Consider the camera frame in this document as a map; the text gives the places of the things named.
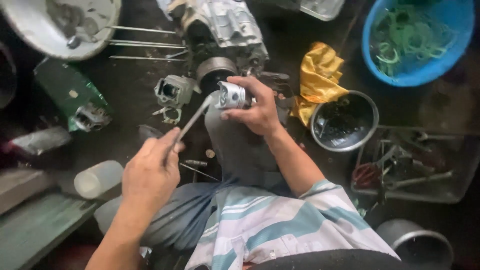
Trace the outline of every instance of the blue plastic basin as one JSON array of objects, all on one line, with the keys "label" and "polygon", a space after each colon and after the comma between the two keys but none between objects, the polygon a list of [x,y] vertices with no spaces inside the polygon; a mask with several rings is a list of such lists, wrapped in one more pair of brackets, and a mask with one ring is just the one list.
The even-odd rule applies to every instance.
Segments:
[{"label": "blue plastic basin", "polygon": [[380,80],[393,86],[419,86],[433,81],[447,72],[465,52],[472,37],[475,24],[473,0],[443,0],[428,7],[427,14],[450,29],[457,31],[455,44],[440,59],[431,59],[425,65],[410,73],[400,73],[389,77],[380,71],[370,57],[370,29],[379,12],[392,8],[394,0],[377,0],[363,26],[362,54],[368,69]]}]

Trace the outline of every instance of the white plastic bottle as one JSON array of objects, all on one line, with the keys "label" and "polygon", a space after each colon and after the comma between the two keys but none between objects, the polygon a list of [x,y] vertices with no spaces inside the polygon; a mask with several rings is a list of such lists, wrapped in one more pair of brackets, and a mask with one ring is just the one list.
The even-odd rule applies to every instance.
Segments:
[{"label": "white plastic bottle", "polygon": [[121,182],[123,167],[114,160],[107,160],[82,171],[73,184],[80,196],[86,199],[100,197]]}]

